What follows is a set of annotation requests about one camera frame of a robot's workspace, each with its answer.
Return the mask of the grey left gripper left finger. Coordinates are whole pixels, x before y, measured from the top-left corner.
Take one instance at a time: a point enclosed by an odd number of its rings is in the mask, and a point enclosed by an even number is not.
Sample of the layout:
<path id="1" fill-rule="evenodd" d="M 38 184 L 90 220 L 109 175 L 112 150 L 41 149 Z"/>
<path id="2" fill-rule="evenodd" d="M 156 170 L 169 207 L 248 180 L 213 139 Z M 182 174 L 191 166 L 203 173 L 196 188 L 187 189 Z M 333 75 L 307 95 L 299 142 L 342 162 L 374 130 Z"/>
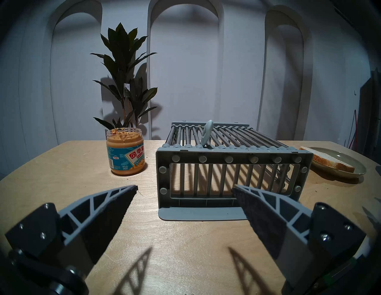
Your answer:
<path id="1" fill-rule="evenodd" d="M 137 185 L 88 195 L 57 211 L 44 203 L 5 233 L 13 250 L 56 268 L 74 266 L 85 276 L 117 233 Z"/>

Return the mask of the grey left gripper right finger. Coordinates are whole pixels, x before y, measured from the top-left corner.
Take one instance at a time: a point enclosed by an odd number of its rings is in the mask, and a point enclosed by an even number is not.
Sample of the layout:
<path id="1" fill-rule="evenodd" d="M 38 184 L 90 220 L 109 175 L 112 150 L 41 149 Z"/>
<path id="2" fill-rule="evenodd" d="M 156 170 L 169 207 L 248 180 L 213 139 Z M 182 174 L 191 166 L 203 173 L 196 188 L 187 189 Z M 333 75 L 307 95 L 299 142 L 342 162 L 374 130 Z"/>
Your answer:
<path id="1" fill-rule="evenodd" d="M 282 293 L 346 293 L 366 234 L 326 203 L 310 210 L 277 193 L 234 185 L 232 194 L 285 278 Z"/>

